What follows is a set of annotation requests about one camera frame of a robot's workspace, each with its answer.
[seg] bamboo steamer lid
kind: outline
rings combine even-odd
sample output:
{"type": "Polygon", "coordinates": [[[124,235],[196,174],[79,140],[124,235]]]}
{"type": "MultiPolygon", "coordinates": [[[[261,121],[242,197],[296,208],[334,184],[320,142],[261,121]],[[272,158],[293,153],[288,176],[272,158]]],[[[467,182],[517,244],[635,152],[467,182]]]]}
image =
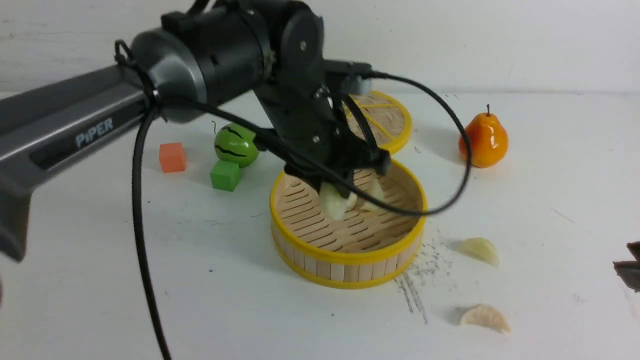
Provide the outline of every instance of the bamboo steamer lid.
{"type": "MultiPolygon", "coordinates": [[[[395,154],[406,145],[413,124],[409,111],[398,100],[377,91],[352,98],[367,118],[378,147],[395,154]]],[[[348,109],[346,113],[351,131],[364,138],[353,114],[348,109]]]]}

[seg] white table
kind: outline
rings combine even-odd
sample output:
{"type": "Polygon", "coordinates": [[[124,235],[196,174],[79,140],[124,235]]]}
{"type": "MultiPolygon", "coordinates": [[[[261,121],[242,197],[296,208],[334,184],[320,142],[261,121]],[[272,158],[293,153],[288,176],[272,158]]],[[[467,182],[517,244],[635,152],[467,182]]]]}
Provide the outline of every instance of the white table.
{"type": "MultiPolygon", "coordinates": [[[[462,175],[458,135],[425,95],[396,97],[415,123],[396,158],[439,204],[462,175]]],[[[397,282],[358,291],[307,282],[278,257],[267,210],[280,160],[261,154],[236,192],[212,190],[212,117],[154,124],[144,221],[174,359],[637,357],[640,293],[623,285],[612,261],[630,259],[625,244],[640,240],[640,96],[446,99],[465,122],[491,103],[509,153],[496,167],[474,169],[462,200],[428,220],[433,256],[419,256],[397,282]],[[185,173],[159,171],[166,142],[185,145],[185,173]],[[451,250],[474,236],[496,244],[498,270],[451,250]],[[455,326],[457,308],[477,303],[500,309],[513,333],[455,326]]],[[[227,108],[268,123],[252,95],[227,108]]],[[[26,259],[0,258],[2,360],[159,359],[132,235],[133,139],[35,193],[26,259]]]]}

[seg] orange cube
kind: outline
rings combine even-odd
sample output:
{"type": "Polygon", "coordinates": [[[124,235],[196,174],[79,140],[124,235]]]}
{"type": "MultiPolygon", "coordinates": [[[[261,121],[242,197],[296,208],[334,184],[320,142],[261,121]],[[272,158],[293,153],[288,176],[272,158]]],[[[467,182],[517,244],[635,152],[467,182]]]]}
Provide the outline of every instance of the orange cube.
{"type": "Polygon", "coordinates": [[[160,145],[160,166],[165,174],[184,171],[187,168],[187,156],[181,142],[160,145]]]}

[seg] green cube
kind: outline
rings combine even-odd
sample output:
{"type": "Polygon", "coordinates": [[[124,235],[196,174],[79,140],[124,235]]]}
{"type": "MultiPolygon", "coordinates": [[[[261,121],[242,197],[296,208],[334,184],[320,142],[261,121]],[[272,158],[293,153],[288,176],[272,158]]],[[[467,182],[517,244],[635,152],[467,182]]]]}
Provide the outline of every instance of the green cube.
{"type": "Polygon", "coordinates": [[[209,175],[214,189],[232,192],[240,182],[240,165],[220,160],[213,166],[209,175]]]}

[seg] robotic arm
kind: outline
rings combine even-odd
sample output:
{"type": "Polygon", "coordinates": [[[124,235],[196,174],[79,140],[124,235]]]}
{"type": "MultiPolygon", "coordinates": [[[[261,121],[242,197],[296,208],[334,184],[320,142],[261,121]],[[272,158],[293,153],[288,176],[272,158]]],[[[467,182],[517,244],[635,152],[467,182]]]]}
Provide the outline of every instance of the robotic arm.
{"type": "MultiPolygon", "coordinates": [[[[372,135],[365,141],[349,131],[340,97],[366,94],[367,82],[359,75],[371,66],[325,60],[322,18],[292,0],[218,1],[204,12],[207,3],[197,0],[187,13],[163,15],[161,28],[132,41],[130,55],[153,94],[145,77],[119,64],[0,101],[1,252],[24,258],[35,188],[134,129],[154,101],[163,99],[219,106],[253,90],[273,125],[270,131],[343,180],[353,184],[358,168],[387,171],[389,153],[372,135]]],[[[201,114],[163,108],[160,115],[187,123],[201,114]]],[[[366,122],[360,125],[365,135],[371,133],[366,122]]],[[[260,134],[255,142],[316,190],[329,181],[260,134]]],[[[335,185],[348,196],[347,188],[335,185]]]]}

